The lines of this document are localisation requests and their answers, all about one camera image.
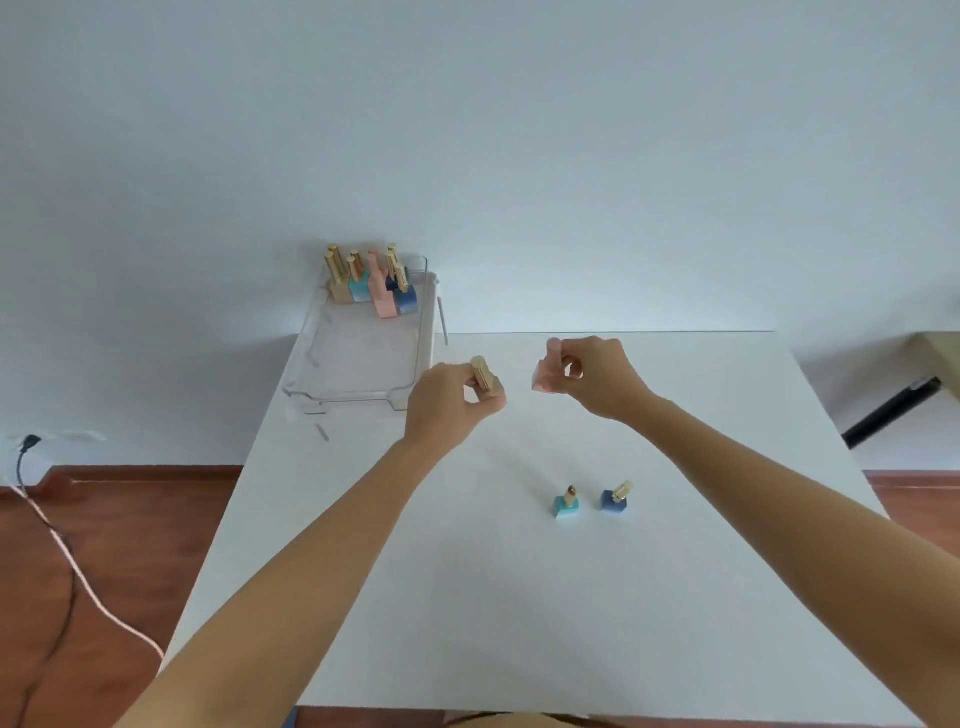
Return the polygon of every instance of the forearm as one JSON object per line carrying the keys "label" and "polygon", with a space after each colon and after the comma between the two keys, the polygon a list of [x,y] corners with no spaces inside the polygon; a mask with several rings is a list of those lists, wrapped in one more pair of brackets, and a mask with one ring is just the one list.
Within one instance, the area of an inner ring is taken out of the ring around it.
{"label": "forearm", "polygon": [[957,718],[960,560],[672,402],[647,402],[627,424],[918,715]]}
{"label": "forearm", "polygon": [[402,441],[388,450],[201,628],[118,728],[280,725],[436,462]]}

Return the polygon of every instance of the power cord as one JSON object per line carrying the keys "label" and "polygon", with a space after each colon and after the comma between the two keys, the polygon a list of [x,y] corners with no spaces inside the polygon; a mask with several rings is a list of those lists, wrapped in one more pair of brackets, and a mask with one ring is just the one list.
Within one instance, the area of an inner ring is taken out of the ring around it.
{"label": "power cord", "polygon": [[27,711],[30,708],[31,700],[33,700],[36,690],[40,686],[40,681],[42,680],[42,674],[46,669],[47,664],[54,658],[54,656],[60,651],[60,647],[63,645],[63,641],[66,637],[67,630],[70,627],[70,621],[73,618],[74,607],[77,603],[77,596],[79,590],[77,589],[77,582],[80,581],[84,585],[87,594],[90,596],[90,599],[93,601],[93,604],[99,609],[107,619],[112,621],[121,629],[130,632],[135,637],[139,638],[143,642],[147,643],[150,647],[153,648],[154,652],[159,656],[162,661],[164,658],[163,649],[159,644],[151,640],[147,635],[143,634],[139,630],[131,627],[129,624],[124,622],[122,619],[115,616],[107,607],[104,606],[104,603],[100,600],[100,597],[96,595],[93,591],[93,587],[90,586],[90,582],[87,581],[86,576],[80,568],[80,565],[77,564],[77,560],[74,558],[73,547],[70,545],[70,542],[67,540],[66,536],[63,535],[46,517],[46,514],[40,510],[40,507],[34,502],[34,500],[27,494],[27,487],[23,484],[23,475],[21,473],[21,468],[23,465],[23,457],[27,454],[28,450],[34,448],[40,443],[40,438],[36,435],[28,435],[23,440],[23,444],[20,446],[20,454],[16,458],[16,482],[17,486],[11,485],[11,489],[18,496],[26,500],[30,506],[34,509],[36,516],[40,521],[47,527],[50,531],[50,535],[53,537],[54,542],[63,552],[63,556],[66,557],[67,562],[70,564],[70,601],[67,604],[66,614],[63,617],[63,622],[60,625],[60,631],[57,635],[57,638],[54,640],[53,644],[50,646],[50,649],[47,650],[46,656],[43,658],[43,662],[40,665],[40,676],[27,688],[24,693],[23,704],[20,708],[20,712],[17,715],[16,721],[13,724],[13,728],[22,728],[24,720],[27,716]]}

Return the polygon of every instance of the black cable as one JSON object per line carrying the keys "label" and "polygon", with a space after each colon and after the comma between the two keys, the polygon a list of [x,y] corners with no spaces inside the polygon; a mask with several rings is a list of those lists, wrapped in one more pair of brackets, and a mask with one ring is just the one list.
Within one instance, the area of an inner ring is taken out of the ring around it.
{"label": "black cable", "polygon": [[[27,454],[27,450],[30,449],[24,447],[20,450],[19,457],[16,458],[16,482],[20,485],[20,488],[23,489],[23,492],[27,492],[26,486],[23,484],[23,476],[20,474],[20,467],[23,464],[23,456]],[[63,545],[66,546],[66,549],[73,555],[73,547],[70,545],[70,542],[67,540],[60,531],[54,528],[50,523],[46,522],[43,518],[40,517],[39,513],[34,511],[33,508],[30,509],[37,519],[43,523],[44,527],[48,528],[53,533],[56,533],[60,536],[60,539],[63,541]],[[57,633],[57,638],[53,641],[53,644],[50,645],[50,649],[47,650],[46,656],[43,658],[43,662],[40,663],[39,676],[37,679],[27,686],[27,690],[23,694],[23,703],[20,706],[20,712],[16,717],[16,720],[13,722],[12,728],[23,728],[24,721],[27,719],[27,711],[30,710],[30,703],[34,699],[34,694],[40,687],[40,683],[43,681],[43,673],[46,671],[47,665],[53,660],[54,656],[60,652],[60,647],[63,645],[64,640],[66,639],[67,630],[70,628],[70,622],[73,619],[73,609],[77,604],[77,595],[79,589],[77,588],[77,573],[73,571],[73,568],[70,568],[70,601],[67,602],[66,614],[63,615],[63,621],[60,623],[60,631]]]}

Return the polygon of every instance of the white wall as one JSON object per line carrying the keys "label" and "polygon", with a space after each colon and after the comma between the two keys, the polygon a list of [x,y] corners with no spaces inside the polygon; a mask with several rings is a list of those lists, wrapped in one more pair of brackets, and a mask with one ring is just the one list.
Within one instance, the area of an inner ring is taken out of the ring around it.
{"label": "white wall", "polygon": [[[949,2],[8,0],[0,432],[242,462],[318,238],[427,253],[457,331],[779,328],[869,409],[863,352],[960,325],[958,28]],[[957,468],[941,397],[864,465]]]}

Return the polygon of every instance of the hand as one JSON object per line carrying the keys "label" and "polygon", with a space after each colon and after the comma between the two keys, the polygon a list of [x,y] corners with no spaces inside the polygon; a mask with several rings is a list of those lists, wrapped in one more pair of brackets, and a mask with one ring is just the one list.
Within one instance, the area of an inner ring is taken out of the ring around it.
{"label": "hand", "polygon": [[587,412],[627,423],[638,407],[642,411],[659,399],[636,373],[619,339],[564,339],[561,354],[564,374],[550,376],[544,389],[570,395]]}
{"label": "hand", "polygon": [[[464,399],[465,386],[473,388],[479,402]],[[469,364],[437,364],[423,373],[410,394],[403,440],[443,458],[506,405],[506,393],[490,397],[478,388]]]}

